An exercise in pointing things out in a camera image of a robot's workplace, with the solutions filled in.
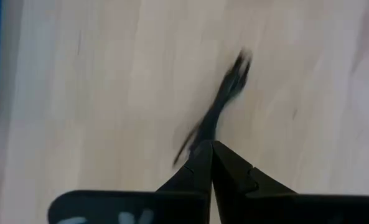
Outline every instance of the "black cable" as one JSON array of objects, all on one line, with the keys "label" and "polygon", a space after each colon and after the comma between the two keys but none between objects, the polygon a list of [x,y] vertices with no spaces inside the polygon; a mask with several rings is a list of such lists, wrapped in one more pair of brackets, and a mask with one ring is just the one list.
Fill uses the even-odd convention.
[{"label": "black cable", "polygon": [[223,111],[226,104],[234,99],[246,84],[248,71],[251,66],[251,54],[245,54],[242,50],[238,55],[234,65],[227,71],[222,84],[220,84],[217,96],[205,116],[194,126],[191,132],[187,135],[180,148],[179,153],[173,161],[173,166],[176,165],[180,155],[188,145],[192,137],[193,141],[188,147],[190,157],[193,156],[197,146],[204,140],[215,140],[216,126],[220,113]]}]

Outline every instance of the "black plastic object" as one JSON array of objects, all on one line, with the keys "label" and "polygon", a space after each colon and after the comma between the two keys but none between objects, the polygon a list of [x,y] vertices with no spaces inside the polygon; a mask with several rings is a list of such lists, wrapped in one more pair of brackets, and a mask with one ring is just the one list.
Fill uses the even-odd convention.
[{"label": "black plastic object", "polygon": [[218,141],[201,143],[156,192],[64,194],[49,223],[208,223],[212,182],[223,224],[369,223],[369,197],[297,194]]},{"label": "black plastic object", "polygon": [[173,160],[173,166],[177,164],[180,155],[188,146],[190,157],[193,156],[194,151],[199,144],[204,141],[215,140],[216,126],[220,113],[226,105],[233,100],[244,89],[248,79],[248,72],[251,67],[252,53],[242,50],[237,56],[233,66],[227,71],[222,83],[220,84],[217,95],[209,107],[207,113],[190,131],[180,147],[179,152]]}]

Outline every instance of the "blurry black object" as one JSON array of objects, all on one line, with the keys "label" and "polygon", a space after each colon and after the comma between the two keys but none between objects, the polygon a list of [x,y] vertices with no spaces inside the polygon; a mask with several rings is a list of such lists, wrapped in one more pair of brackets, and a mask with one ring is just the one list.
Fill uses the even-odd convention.
[{"label": "blurry black object", "polygon": [[[124,224],[118,221],[118,214],[124,212],[140,224],[205,224],[209,222],[212,182],[222,224],[369,223],[369,197],[297,194],[218,141],[201,143],[156,192],[64,194],[51,204],[49,223],[82,217],[86,222],[80,223]],[[144,211],[152,213],[152,219],[144,221]]]},{"label": "blurry black object", "polygon": [[198,122],[191,132],[187,135],[180,151],[177,153],[173,165],[176,165],[183,150],[192,139],[189,146],[190,157],[193,156],[198,145],[205,140],[215,140],[216,126],[220,113],[223,111],[226,104],[234,99],[246,84],[248,79],[248,72],[251,66],[252,55],[251,52],[242,50],[238,55],[234,65],[229,69],[224,76],[220,88],[217,92],[216,98],[210,106],[209,110]]}]

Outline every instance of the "light wood table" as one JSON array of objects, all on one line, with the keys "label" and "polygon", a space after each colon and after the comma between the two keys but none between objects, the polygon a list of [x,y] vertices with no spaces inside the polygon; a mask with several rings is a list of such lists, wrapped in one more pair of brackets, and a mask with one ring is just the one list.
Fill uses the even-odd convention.
[{"label": "light wood table", "polygon": [[15,10],[0,224],[46,223],[68,190],[156,190],[242,47],[255,56],[250,79],[218,139],[295,191],[369,194],[369,0],[23,0]]}]

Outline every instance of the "wooden surface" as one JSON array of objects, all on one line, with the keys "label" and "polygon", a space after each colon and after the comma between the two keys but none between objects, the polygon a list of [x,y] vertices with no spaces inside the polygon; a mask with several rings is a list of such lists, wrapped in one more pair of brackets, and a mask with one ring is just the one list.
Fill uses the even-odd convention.
[{"label": "wooden surface", "polygon": [[369,0],[23,0],[15,10],[0,224],[45,223],[68,190],[157,189],[242,47],[254,54],[250,79],[218,139],[295,191],[369,194]]}]

